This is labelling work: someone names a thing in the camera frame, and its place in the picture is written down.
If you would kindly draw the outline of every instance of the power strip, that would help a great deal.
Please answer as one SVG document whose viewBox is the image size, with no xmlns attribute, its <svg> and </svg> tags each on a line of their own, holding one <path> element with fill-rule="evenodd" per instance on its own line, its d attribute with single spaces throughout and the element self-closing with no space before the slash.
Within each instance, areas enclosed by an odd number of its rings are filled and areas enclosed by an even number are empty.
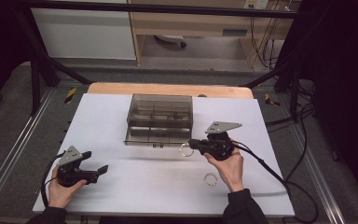
<svg viewBox="0 0 358 224">
<path fill-rule="evenodd" d="M 246 0 L 244 8 L 266 9 L 269 0 Z"/>
</svg>

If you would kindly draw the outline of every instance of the small object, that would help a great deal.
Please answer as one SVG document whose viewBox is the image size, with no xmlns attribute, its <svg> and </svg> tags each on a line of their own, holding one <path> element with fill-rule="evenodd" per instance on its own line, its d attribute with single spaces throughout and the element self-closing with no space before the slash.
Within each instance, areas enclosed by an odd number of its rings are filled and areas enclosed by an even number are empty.
<svg viewBox="0 0 358 224">
<path fill-rule="evenodd" d="M 205 152 L 212 155 L 217 161 L 224 161 L 231 156 L 234 150 L 234 144 L 232 144 L 228 134 L 224 133 L 210 133 L 208 139 L 190 139 L 188 143 L 191 148 L 200 151 L 201 155 Z"/>
<path fill-rule="evenodd" d="M 182 156 L 184 156 L 184 157 L 190 157 L 191 155 L 193 155 L 193 153 L 194 153 L 194 149 L 193 149 L 193 148 L 191 148 L 192 151 L 191 151 L 190 154 L 185 154 L 185 152 L 183 151 L 183 147 L 189 147 L 188 142 L 187 142 L 187 143 L 183 143 L 183 144 L 180 146 L 179 151 L 180 151 L 180 153 L 182 154 Z"/>
<path fill-rule="evenodd" d="M 91 152 L 80 153 L 75 147 L 71 146 L 62 155 L 58 162 L 58 183 L 64 187 L 72 187 L 79 180 L 87 180 L 87 185 L 97 183 L 98 177 L 107 172 L 108 165 L 98 169 L 98 171 L 83 171 L 79 168 L 80 163 L 91 157 Z"/>
<path fill-rule="evenodd" d="M 217 184 L 217 176 L 214 173 L 208 173 L 205 175 L 204 181 L 207 185 L 209 185 L 211 187 L 215 186 Z"/>
<path fill-rule="evenodd" d="M 223 133 L 223 132 L 226 132 L 231 129 L 239 128 L 241 126 L 242 126 L 241 123 L 214 121 L 205 132 L 206 133 Z"/>
<path fill-rule="evenodd" d="M 224 161 L 231 156 L 235 148 L 226 131 L 241 126 L 241 123 L 214 121 L 205 131 L 208 139 L 190 139 L 188 144 L 191 148 L 199 150 L 201 155 L 207 152 L 217 161 Z"/>
</svg>

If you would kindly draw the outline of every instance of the aluminum rail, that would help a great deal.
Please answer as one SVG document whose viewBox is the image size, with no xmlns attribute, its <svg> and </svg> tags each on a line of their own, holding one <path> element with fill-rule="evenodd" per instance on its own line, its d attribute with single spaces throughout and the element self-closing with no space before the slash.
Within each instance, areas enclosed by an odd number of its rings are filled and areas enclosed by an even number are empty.
<svg viewBox="0 0 358 224">
<path fill-rule="evenodd" d="M 90 10 L 90 11 L 175 13 L 175 14 L 279 18 L 279 19 L 317 19 L 318 18 L 317 14 L 310 13 L 310 12 L 259 10 L 259 9 L 227 8 L 227 7 L 185 7 L 185 6 L 165 6 L 165 5 L 40 1 L 40 0 L 16 0 L 15 4 L 18 6 L 31 7 L 31 8 L 72 9 L 72 10 Z"/>
</svg>

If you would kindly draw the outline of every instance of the white table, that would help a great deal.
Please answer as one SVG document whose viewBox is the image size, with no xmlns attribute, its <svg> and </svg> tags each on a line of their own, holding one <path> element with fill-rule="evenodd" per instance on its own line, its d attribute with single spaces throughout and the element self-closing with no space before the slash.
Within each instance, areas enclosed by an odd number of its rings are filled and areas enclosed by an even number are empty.
<svg viewBox="0 0 358 224">
<path fill-rule="evenodd" d="M 218 178 L 210 187 L 203 178 L 218 172 L 196 151 L 183 157 L 178 147 L 125 146 L 131 95 L 84 94 L 59 153 L 69 146 L 92 151 L 83 170 L 109 170 L 97 184 L 81 189 L 67 207 L 69 213 L 94 216 L 216 217 L 227 206 L 228 188 Z M 228 131 L 281 174 L 257 100 L 193 97 L 193 138 L 206 138 L 213 121 L 239 122 Z M 243 184 L 267 217 L 293 216 L 288 195 L 252 156 L 245 158 Z M 44 210 L 39 196 L 34 211 Z"/>
</svg>

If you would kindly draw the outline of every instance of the hand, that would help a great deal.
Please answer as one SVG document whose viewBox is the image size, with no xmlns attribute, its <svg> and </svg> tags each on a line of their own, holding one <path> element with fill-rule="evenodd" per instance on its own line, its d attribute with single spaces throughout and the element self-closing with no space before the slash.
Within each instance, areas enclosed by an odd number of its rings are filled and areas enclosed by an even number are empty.
<svg viewBox="0 0 358 224">
<path fill-rule="evenodd" d="M 71 202 L 72 198 L 74 197 L 75 193 L 81 189 L 85 184 L 87 184 L 87 180 L 80 180 L 71 188 L 66 188 L 61 186 L 58 183 L 57 178 L 58 174 L 58 167 L 53 169 L 53 180 L 51 180 L 48 186 L 48 194 L 49 194 L 49 207 L 59 207 L 65 208 L 69 202 Z"/>
<path fill-rule="evenodd" d="M 242 171 L 243 156 L 237 148 L 234 148 L 231 156 L 224 161 L 217 161 L 213 156 L 204 153 L 208 163 L 216 167 L 220 177 L 228 186 L 230 192 L 243 190 Z"/>
</svg>

